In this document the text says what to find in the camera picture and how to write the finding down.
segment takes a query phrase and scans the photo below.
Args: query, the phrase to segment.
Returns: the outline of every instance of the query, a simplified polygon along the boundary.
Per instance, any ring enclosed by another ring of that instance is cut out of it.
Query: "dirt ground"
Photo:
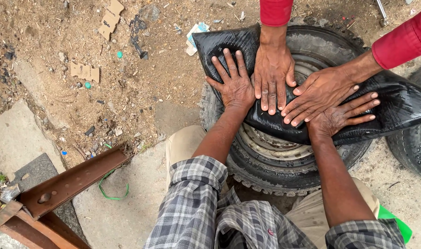
[[[257,0],[237,1],[231,6],[223,0],[121,0],[124,20],[106,41],[96,29],[109,3],[0,0],[0,114],[19,98],[26,99],[47,135],[67,152],[62,156],[66,167],[107,149],[103,144],[131,140],[138,152],[163,140],[165,134],[154,125],[157,104],[168,101],[196,108],[201,99],[204,72],[198,55],[185,52],[186,33],[198,22],[217,30],[259,21]],[[147,20],[147,29],[138,34],[139,45],[149,54],[144,60],[130,43],[129,21],[147,4],[154,4],[161,13],[157,20]],[[378,24],[380,15],[373,0],[297,0],[292,16],[311,15],[352,24],[349,29],[370,45],[410,18],[411,9],[416,13],[421,9],[421,0],[410,5],[403,0],[383,4],[391,21],[384,29]],[[246,15],[243,22],[236,18],[241,11]],[[182,29],[181,34],[174,24]],[[121,59],[118,51],[123,53]],[[12,59],[7,52],[14,54]],[[67,62],[60,61],[59,52],[67,56]],[[100,82],[90,82],[92,87],[85,88],[85,80],[71,77],[71,61],[100,67]],[[95,131],[89,137],[85,132],[91,126]]]

